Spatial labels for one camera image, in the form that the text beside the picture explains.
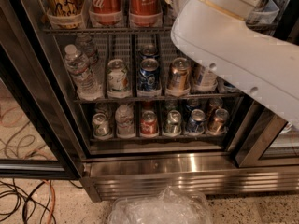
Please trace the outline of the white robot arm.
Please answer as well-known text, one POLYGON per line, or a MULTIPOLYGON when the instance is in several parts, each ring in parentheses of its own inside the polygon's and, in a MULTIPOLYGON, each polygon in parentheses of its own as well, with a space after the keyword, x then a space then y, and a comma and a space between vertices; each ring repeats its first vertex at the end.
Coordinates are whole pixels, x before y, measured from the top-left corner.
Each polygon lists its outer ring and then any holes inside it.
POLYGON ((174 45, 275 114, 299 125, 299 47, 246 19, 263 0, 170 0, 174 45))

